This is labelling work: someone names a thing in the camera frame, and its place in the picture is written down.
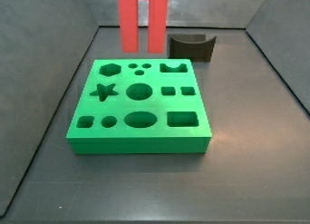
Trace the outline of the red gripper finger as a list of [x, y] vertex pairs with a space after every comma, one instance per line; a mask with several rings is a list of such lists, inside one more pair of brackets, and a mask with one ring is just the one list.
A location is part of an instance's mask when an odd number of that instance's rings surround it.
[[120, 29], [123, 51], [137, 52], [137, 4], [136, 0], [120, 0]]
[[164, 49], [167, 1], [148, 0], [148, 52], [160, 54]]

